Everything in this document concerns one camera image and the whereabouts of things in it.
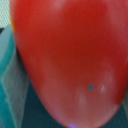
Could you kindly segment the translucent greenish gripper finger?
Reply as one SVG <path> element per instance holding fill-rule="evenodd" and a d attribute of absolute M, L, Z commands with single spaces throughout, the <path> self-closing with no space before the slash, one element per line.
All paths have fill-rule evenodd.
<path fill-rule="evenodd" d="M 0 128 L 21 128 L 29 78 L 11 26 L 0 34 Z"/>

